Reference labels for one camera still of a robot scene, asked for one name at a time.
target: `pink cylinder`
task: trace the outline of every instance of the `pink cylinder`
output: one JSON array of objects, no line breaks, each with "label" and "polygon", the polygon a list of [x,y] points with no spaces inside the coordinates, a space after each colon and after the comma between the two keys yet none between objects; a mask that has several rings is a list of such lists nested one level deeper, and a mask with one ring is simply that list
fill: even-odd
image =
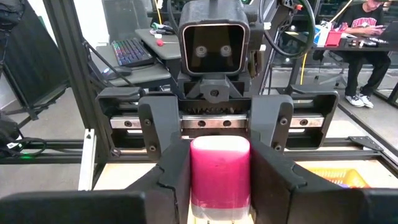
[{"label": "pink cylinder", "polygon": [[202,136],[191,142],[192,213],[212,221],[247,218],[250,143],[240,136]]}]

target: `orange object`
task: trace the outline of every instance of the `orange object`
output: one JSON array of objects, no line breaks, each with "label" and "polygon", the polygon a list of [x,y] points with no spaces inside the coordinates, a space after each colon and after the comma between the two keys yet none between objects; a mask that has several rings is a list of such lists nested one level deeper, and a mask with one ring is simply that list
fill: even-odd
[{"label": "orange object", "polygon": [[334,184],[345,184],[351,188],[370,187],[355,169],[308,168],[308,170]]}]

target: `white wall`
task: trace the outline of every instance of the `white wall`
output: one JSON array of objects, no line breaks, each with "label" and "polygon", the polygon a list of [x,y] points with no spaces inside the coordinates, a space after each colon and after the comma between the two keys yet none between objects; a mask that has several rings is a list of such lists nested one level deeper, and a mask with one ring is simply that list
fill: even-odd
[{"label": "white wall", "polygon": [[[45,11],[43,0],[29,0],[30,5],[38,16],[42,16],[50,36],[55,41],[49,17]],[[106,27],[102,0],[75,0],[75,7],[79,18],[81,31],[85,39],[94,47],[107,42],[109,39]]]}]

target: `person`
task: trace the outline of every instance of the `person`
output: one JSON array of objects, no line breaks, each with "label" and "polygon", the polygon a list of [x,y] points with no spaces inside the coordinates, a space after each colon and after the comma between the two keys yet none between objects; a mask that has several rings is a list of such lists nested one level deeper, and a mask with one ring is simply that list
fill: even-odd
[{"label": "person", "polygon": [[[347,8],[340,24],[347,25],[345,33],[352,35],[380,35],[383,32],[384,16],[381,0],[367,0]],[[378,88],[391,64],[388,52],[340,52],[348,66],[348,81],[345,98],[353,106],[373,108],[370,96]],[[368,61],[373,65],[373,72],[368,83],[361,87],[357,95],[358,75],[363,63]]]}]

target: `sneaker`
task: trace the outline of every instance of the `sneaker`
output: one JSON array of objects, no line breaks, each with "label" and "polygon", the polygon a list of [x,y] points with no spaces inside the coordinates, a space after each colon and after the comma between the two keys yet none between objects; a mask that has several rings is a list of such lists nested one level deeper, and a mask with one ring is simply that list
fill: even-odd
[{"label": "sneaker", "polygon": [[359,99],[362,100],[362,102],[365,104],[366,107],[373,108],[374,105],[369,96],[366,96],[364,94],[359,94]]},{"label": "sneaker", "polygon": [[365,104],[363,103],[363,101],[357,96],[346,96],[346,100],[351,103],[351,105],[355,106],[355,107],[363,107],[365,106]]}]

